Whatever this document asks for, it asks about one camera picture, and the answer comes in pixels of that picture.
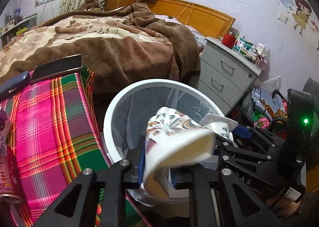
wall switch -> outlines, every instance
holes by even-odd
[[[286,24],[288,21],[288,17],[284,16],[281,12],[279,12],[278,20]]]

wooden headboard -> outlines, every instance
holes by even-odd
[[[147,1],[144,3],[155,14],[174,18],[177,18],[188,5],[178,18],[179,22],[185,24],[190,15],[187,25],[192,26],[205,37],[223,37],[235,21],[235,18],[217,10],[199,4],[194,4],[193,7],[193,3],[189,4],[190,2],[182,0],[157,0],[157,2]]]

red can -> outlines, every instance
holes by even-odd
[[[0,200],[9,204],[22,202],[18,168],[11,148],[0,143]]]
[[[234,34],[230,31],[228,33],[226,33],[226,35],[224,36],[223,40],[221,41],[221,43],[223,45],[225,45],[226,47],[232,49],[235,45],[236,42],[236,38],[234,36]]]

yellow cord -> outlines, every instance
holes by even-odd
[[[195,3],[193,3],[193,2],[189,3],[189,4],[184,8],[184,10],[182,10],[182,12],[180,13],[180,15],[177,17],[177,20],[178,20],[178,18],[181,16],[181,14],[186,10],[186,8],[187,8],[190,4],[193,4],[193,6],[192,6],[192,10],[190,11],[189,17],[188,17],[188,19],[186,20],[186,25],[187,25],[187,22],[188,22],[188,20],[189,20],[189,18],[190,18],[190,15],[192,14],[192,11],[193,11],[194,4],[195,4]]]

white wall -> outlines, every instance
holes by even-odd
[[[185,0],[195,2],[222,11],[234,17],[233,28],[242,32],[245,38],[254,43],[265,44],[270,48],[269,71],[263,71],[261,79],[281,75],[281,92],[287,95],[287,89],[302,90],[306,80],[312,77],[319,82],[319,33],[313,32],[307,25],[303,35],[296,24],[293,10],[285,8],[280,0]],[[279,11],[288,17],[287,24],[277,19]],[[318,25],[318,18],[312,12],[311,20]]]
[[[45,4],[42,4],[40,6],[35,7],[35,0],[22,0],[20,15],[29,16],[31,14],[38,13],[37,25],[39,25],[41,22],[41,18],[42,18],[42,22],[45,22],[52,19],[55,16],[58,16],[60,2],[61,0],[54,0],[52,2],[48,2],[46,6]],[[7,12],[9,12],[10,15],[12,16],[14,14],[11,8],[11,0],[7,4],[6,8],[4,9],[4,11],[2,12],[0,16],[0,27],[4,27],[4,17]]]

